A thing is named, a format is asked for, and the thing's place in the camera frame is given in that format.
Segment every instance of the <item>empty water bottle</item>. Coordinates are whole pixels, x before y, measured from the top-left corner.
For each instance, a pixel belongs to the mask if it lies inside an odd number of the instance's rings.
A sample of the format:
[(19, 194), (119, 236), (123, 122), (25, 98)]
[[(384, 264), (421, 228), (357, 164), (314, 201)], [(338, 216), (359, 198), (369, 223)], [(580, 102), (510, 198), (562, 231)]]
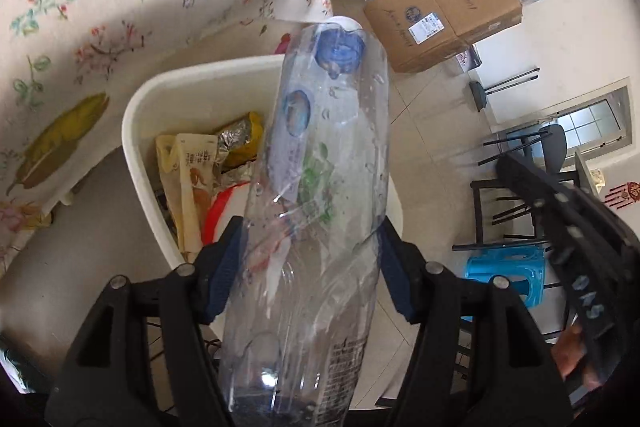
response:
[(376, 301), (387, 71), (347, 18), (290, 43), (226, 312), (219, 381), (238, 426), (339, 426), (347, 412)]

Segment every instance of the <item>wall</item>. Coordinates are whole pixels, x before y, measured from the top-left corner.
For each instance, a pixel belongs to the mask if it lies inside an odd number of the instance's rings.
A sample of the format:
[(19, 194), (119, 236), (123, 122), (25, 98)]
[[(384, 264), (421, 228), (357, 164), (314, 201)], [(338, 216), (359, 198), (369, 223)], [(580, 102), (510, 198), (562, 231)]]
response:
[[(600, 193), (603, 200), (610, 188), (618, 187), (626, 182), (640, 183), (640, 155), (618, 162), (602, 169), (607, 184)], [(620, 210), (614, 210), (631, 229), (640, 237), (640, 203), (630, 204)]]
[(477, 46), (482, 66), (476, 72), (485, 86), (541, 68), (539, 79), (491, 95), (492, 127), (508, 127), (625, 77), (639, 93), (632, 113), (640, 114), (639, 0), (541, 0), (523, 8), (519, 26)]

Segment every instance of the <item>white bottle cap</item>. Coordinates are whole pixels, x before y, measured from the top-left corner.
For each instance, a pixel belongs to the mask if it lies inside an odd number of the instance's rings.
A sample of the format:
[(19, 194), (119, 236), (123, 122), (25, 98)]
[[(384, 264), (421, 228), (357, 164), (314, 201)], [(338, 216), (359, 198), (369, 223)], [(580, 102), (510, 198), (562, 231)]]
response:
[(343, 17), (342, 15), (335, 15), (333, 17), (329, 17), (324, 22), (333, 22), (342, 26), (342, 29), (348, 32), (352, 32), (354, 30), (361, 30), (362, 26), (358, 21), (351, 19), (350, 17)]

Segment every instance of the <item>hand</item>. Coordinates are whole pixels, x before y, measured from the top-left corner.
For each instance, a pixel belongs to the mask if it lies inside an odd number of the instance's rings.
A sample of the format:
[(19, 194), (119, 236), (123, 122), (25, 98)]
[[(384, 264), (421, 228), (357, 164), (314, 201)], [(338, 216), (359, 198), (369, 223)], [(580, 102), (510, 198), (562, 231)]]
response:
[[(558, 341), (551, 348), (551, 356), (563, 380), (577, 367), (586, 353), (584, 344), (580, 338), (581, 333), (582, 327), (580, 324), (575, 323), (560, 334), (560, 338), (558, 338)], [(589, 391), (593, 391), (602, 385), (598, 381), (595, 369), (591, 364), (587, 364), (582, 373), (582, 384)]]

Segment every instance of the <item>white floral fabric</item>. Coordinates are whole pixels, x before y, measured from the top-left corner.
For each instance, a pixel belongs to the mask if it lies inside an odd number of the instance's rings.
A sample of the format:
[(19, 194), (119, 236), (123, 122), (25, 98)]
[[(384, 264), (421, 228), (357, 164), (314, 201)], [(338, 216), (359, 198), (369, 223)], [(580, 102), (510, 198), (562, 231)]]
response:
[[(262, 54), (253, 51), (265, 49), (271, 20), (331, 15), (329, 0), (0, 0), (0, 6), (0, 276), (43, 216), (120, 145), (127, 102), (167, 58), (233, 25), (251, 28), (242, 54)], [(272, 35), (268, 52), (281, 34)]]

